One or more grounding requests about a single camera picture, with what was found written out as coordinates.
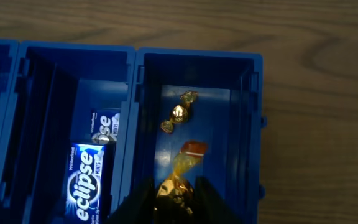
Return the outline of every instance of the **wood grain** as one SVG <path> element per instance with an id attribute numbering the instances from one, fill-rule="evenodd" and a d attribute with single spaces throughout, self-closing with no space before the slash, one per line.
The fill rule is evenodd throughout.
<path id="1" fill-rule="evenodd" d="M 358 0 L 0 0 L 0 37 L 260 52 L 259 222 L 358 223 Z"/>

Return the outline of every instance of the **gold foil wrapper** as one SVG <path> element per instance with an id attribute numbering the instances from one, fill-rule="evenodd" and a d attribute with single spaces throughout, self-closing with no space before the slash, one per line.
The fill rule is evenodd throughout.
<path id="1" fill-rule="evenodd" d="M 187 141 L 172 161 L 173 172 L 158 188 L 154 206 L 154 223 L 194 223 L 194 190 L 182 176 L 199 164 L 208 149 L 204 142 Z"/>
<path id="2" fill-rule="evenodd" d="M 161 122 L 161 129 L 167 134 L 173 132 L 173 124 L 185 123 L 189 120 L 190 105 L 197 100 L 198 92 L 186 91 L 180 96 L 181 103 L 176 105 L 170 113 L 169 120 Z"/>

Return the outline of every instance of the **bin floor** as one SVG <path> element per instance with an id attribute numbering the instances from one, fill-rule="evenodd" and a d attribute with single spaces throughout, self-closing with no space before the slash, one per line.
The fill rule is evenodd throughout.
<path id="1" fill-rule="evenodd" d="M 208 151 L 201 164 L 185 174 L 195 186 L 197 176 L 205 176 L 224 197 L 226 183 L 227 133 L 229 128 L 230 90 L 163 86 L 160 102 L 161 121 L 168 119 L 172 108 L 180 103 L 180 95 L 188 90 L 198 91 L 192 106 L 192 117 L 185 124 L 174 124 L 172 134 L 157 132 L 154 178 L 158 185 L 172 172 L 171 161 L 182 145 L 191 139 L 208 143 Z"/>

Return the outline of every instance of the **orange candy wrapper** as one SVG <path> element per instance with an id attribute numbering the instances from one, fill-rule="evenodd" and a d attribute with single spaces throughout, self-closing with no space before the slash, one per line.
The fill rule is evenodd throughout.
<path id="1" fill-rule="evenodd" d="M 175 156 L 172 161 L 173 172 L 161 184 L 155 199 L 156 224 L 194 222 L 194 190 L 183 174 L 202 161 L 207 149 L 205 142 L 190 140 L 184 143 Z"/>

